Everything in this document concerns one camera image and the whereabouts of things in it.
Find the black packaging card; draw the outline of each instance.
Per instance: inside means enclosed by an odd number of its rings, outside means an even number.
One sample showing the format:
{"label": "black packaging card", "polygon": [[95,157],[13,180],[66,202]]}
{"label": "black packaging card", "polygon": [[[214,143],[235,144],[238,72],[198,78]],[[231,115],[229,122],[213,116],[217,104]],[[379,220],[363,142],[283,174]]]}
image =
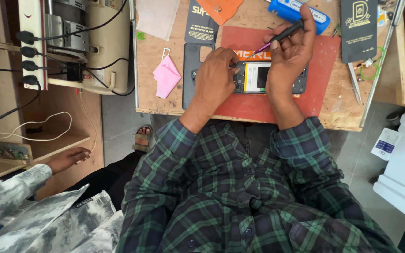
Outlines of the black packaging card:
{"label": "black packaging card", "polygon": [[341,0],[343,63],[376,56],[378,0]]}
{"label": "black packaging card", "polygon": [[215,44],[220,26],[199,5],[196,0],[190,0],[188,9],[185,42]]}

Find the pink cloth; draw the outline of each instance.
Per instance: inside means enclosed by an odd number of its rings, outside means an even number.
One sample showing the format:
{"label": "pink cloth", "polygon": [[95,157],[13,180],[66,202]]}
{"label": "pink cloth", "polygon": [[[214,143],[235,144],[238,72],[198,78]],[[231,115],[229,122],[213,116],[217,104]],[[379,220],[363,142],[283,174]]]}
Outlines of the pink cloth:
{"label": "pink cloth", "polygon": [[181,76],[176,69],[172,59],[167,55],[153,72],[157,81],[156,96],[165,99],[181,80]]}

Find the sandal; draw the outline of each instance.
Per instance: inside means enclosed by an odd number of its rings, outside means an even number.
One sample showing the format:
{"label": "sandal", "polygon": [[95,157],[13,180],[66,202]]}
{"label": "sandal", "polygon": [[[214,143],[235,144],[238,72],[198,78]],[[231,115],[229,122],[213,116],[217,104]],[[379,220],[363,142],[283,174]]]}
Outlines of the sandal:
{"label": "sandal", "polygon": [[[141,135],[141,134],[138,134],[138,132],[139,132],[139,130],[140,129],[142,129],[142,128],[149,128],[149,130],[150,130],[150,133],[149,134],[144,134],[144,135]],[[143,140],[149,140],[149,137],[150,136],[153,136],[153,127],[151,126],[151,125],[144,125],[144,126],[141,126],[141,127],[139,127],[138,129],[137,129],[137,133],[136,134],[133,134],[132,135],[132,138],[134,138],[134,139],[143,139]],[[148,146],[143,146],[143,145],[141,145],[141,144],[133,144],[132,145],[132,149],[133,150],[139,150],[139,151],[143,151],[143,152],[148,152],[148,147],[149,147],[149,141],[148,141]]]}

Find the smartphone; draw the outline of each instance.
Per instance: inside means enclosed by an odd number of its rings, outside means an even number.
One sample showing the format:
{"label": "smartphone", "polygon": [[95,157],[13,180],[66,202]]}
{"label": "smartphone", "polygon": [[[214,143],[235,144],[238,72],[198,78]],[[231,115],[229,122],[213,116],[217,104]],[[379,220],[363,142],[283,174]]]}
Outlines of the smartphone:
{"label": "smartphone", "polygon": [[[234,64],[240,72],[234,75],[234,93],[237,94],[265,94],[266,80],[270,70],[271,61],[241,61]],[[303,94],[306,91],[307,70],[302,71],[293,84],[293,94]]]}

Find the screwdriver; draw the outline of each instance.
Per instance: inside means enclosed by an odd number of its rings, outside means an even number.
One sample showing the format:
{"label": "screwdriver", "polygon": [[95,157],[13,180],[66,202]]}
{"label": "screwdriver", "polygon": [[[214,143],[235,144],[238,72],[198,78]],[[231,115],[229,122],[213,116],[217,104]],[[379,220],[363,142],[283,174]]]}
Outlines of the screwdriver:
{"label": "screwdriver", "polygon": [[278,42],[282,41],[283,39],[287,38],[288,36],[290,36],[295,31],[297,31],[299,28],[304,29],[304,22],[303,22],[302,19],[299,19],[298,22],[296,22],[293,26],[290,26],[289,28],[283,30],[278,35],[274,36],[268,43],[263,45],[263,47],[261,47],[257,51],[255,51],[254,54],[248,56],[248,58],[262,52],[263,50],[265,50],[269,45],[271,45],[271,43],[273,41],[278,41]]}

